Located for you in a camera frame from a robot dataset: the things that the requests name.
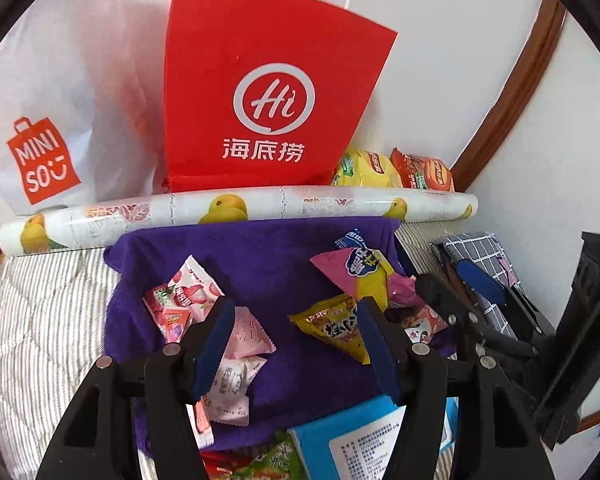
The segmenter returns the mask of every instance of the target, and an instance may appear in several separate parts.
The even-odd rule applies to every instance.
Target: white wall
[[[531,299],[556,324],[582,231],[600,232],[600,54],[568,16],[544,79],[469,192],[472,228],[493,230]],[[600,409],[600,380],[582,407]]]
[[[351,10],[399,32],[355,144],[380,152],[398,146],[452,165],[496,100],[539,2],[351,0]],[[170,0],[123,0],[150,123],[159,138],[169,6]],[[0,222],[11,217],[0,201]]]
[[[600,424],[547,451],[555,480],[580,480],[600,452]]]

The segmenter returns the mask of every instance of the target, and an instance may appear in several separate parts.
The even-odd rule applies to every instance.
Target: yellow duck print
[[[408,210],[409,206],[407,205],[407,201],[402,198],[396,198],[391,203],[389,211],[384,213],[382,216],[385,218],[397,218],[400,222],[404,222]]]
[[[469,218],[471,216],[471,213],[473,213],[473,212],[474,212],[474,208],[471,206],[471,204],[469,204],[465,208],[464,213],[462,213],[462,215],[460,215],[458,217],[458,220],[465,220],[465,219]]]
[[[199,224],[218,224],[222,222],[243,222],[248,220],[247,205],[244,200],[234,194],[217,196],[209,206]]]
[[[49,250],[44,215],[33,215],[27,220],[20,235],[20,244],[26,253],[46,253]]]

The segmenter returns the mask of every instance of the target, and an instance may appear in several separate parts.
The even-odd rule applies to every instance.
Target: candy wrapper
[[[340,159],[332,186],[402,187],[389,157],[364,150],[349,150]]]
[[[245,306],[235,307],[234,331],[224,351],[227,359],[240,359],[257,354],[271,354],[276,346]]]
[[[405,278],[397,272],[393,272],[386,279],[386,288],[391,308],[426,305],[416,294],[416,278],[413,276]]]
[[[348,247],[360,247],[366,249],[365,239],[362,237],[362,234],[360,234],[359,229],[349,231],[342,238],[338,238],[334,244],[339,249],[346,249]]]
[[[405,155],[394,148],[391,152],[391,163],[400,174],[404,187],[437,191],[454,190],[451,172],[437,158]]]
[[[234,471],[232,479],[304,480],[304,469],[291,436],[276,432],[278,443],[268,453],[253,460],[247,467]]]
[[[300,314],[289,316],[289,321],[305,334],[317,337],[363,365],[368,365],[369,354],[358,330],[356,314],[356,301],[347,294],[341,294],[330,300],[319,301]]]
[[[222,359],[208,394],[205,409],[209,419],[232,426],[248,426],[247,388],[267,362],[262,357]]]
[[[429,343],[434,334],[448,326],[429,305],[423,306],[416,314],[405,317],[400,324],[412,343]]]
[[[144,304],[167,343],[178,342],[191,323],[205,320],[222,291],[205,269],[189,256],[167,285],[144,295]],[[270,354],[276,347],[245,306],[235,307],[234,331],[224,357],[239,359]]]
[[[205,465],[209,480],[227,479],[234,471],[247,467],[251,463],[250,456],[227,451],[202,451],[200,457]]]
[[[211,422],[206,413],[204,401],[200,400],[195,406],[187,404],[187,415],[189,415],[189,422],[198,449],[211,446],[214,442],[214,432],[211,429]]]
[[[347,248],[318,254],[311,262],[348,296],[372,296],[380,310],[388,308],[386,281],[394,269],[380,251]]]

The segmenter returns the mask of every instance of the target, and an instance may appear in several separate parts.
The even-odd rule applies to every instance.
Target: white paper bag
[[[119,0],[36,0],[0,44],[0,194],[16,214],[152,193]]]

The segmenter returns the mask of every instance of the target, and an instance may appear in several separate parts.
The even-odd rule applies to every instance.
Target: green snack wrapper
[[[304,469],[291,436],[276,432],[278,443],[268,453],[253,460],[247,467],[234,471],[232,479],[304,480]]]

